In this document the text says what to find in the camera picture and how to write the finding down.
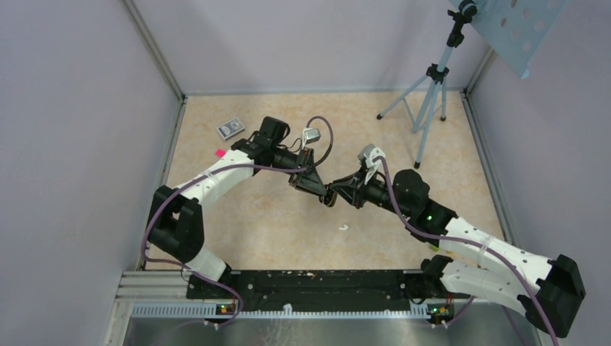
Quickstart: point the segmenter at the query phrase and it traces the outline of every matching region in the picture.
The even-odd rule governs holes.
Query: metal sheet with holes
[[[462,0],[450,0],[456,8]],[[520,78],[568,0],[474,0],[473,28]]]

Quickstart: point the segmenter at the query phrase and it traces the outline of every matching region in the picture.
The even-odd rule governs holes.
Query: marble-pattern floor
[[[357,155],[374,143],[386,153],[391,174],[412,168],[422,132],[411,133],[402,104],[383,120],[375,116],[397,92],[333,94],[259,94],[189,97],[169,173],[168,186],[185,182],[214,164],[218,148],[250,136],[266,115],[291,126],[290,145],[314,115],[327,117],[335,142],[330,157],[318,168],[324,182],[358,169]],[[417,112],[423,92],[408,101]],[[225,142],[216,127],[237,117],[246,131]],[[316,121],[323,138],[312,145],[320,157],[329,142],[325,125]],[[473,225],[499,238],[502,233],[486,178],[458,92],[448,93],[447,121],[433,121],[418,170],[431,186],[430,197],[452,208]],[[397,216],[374,205],[357,210],[338,198],[327,208],[312,195],[295,191],[288,176],[260,172],[221,198],[204,216],[207,246],[234,269],[380,269],[419,268],[435,254],[417,241]],[[344,224],[349,229],[340,230]],[[158,249],[152,257],[163,257]],[[148,269],[174,269],[149,263]]]

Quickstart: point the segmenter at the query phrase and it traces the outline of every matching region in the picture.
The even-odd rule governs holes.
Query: white cable tie
[[[213,186],[210,187],[210,190],[211,190],[211,192],[214,193],[214,199],[217,200],[220,196],[218,195],[219,191],[218,191],[218,189],[216,187],[220,184],[220,180],[218,180],[216,175],[214,175],[212,173],[212,171],[210,171],[209,169],[206,169],[204,171],[203,175],[208,177],[208,179],[206,179],[206,180],[212,180]]]
[[[488,247],[493,240],[494,236],[488,234],[487,237],[481,242],[482,247],[479,249],[478,253],[478,268],[481,268],[481,261],[483,260],[486,250],[488,250]]]

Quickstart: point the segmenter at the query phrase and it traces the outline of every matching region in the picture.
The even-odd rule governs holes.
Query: tripod
[[[425,75],[420,77],[416,81],[416,83],[412,84],[398,99],[396,99],[390,106],[388,106],[384,111],[382,111],[376,117],[378,120],[382,119],[386,113],[390,112],[399,102],[403,101],[405,107],[407,109],[407,113],[409,114],[409,118],[412,123],[411,132],[417,133],[420,130],[424,130],[422,133],[422,139],[420,140],[420,148],[418,149],[418,156],[416,157],[416,162],[414,163],[414,168],[418,169],[420,167],[420,162],[422,162],[422,154],[424,153],[424,144],[427,141],[427,135],[429,133],[429,126],[433,120],[433,116],[435,113],[441,108],[441,121],[445,121],[445,105],[446,105],[446,76],[450,70],[446,67],[447,62],[450,60],[450,56],[452,55],[452,51],[454,48],[457,48],[465,39],[465,36],[462,34],[462,29],[465,24],[471,23],[473,20],[473,16],[477,14],[477,6],[473,3],[473,0],[464,0],[460,3],[458,7],[458,12],[452,12],[450,10],[447,11],[447,14],[452,17],[454,20],[454,27],[452,28],[452,32],[450,36],[447,38],[446,48],[443,52],[443,55],[440,59],[439,63],[433,63],[428,69]],[[414,116],[411,113],[411,109],[407,104],[406,97],[409,93],[414,91],[420,84],[422,84],[427,77],[431,77],[432,83],[429,85],[429,89],[427,91],[427,95],[424,97],[424,101],[422,102],[422,106],[420,107],[420,111],[418,111],[418,116],[414,119]],[[439,96],[439,92],[441,89],[441,98],[442,102],[439,108],[435,109],[435,104],[437,103],[437,97]],[[424,119],[424,114],[426,111],[429,111],[427,121],[422,124],[422,120]]]

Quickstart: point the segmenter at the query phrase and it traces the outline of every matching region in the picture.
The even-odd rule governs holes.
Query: gray wall
[[[402,89],[437,62],[447,0],[136,0],[188,93]],[[465,87],[486,51],[467,26],[450,61]]]
[[[496,58],[473,95],[518,242],[579,263],[587,296],[573,345],[608,345],[610,17],[608,1],[570,1],[528,79]]]
[[[98,345],[177,101],[119,1],[3,1],[0,35],[0,345]]]

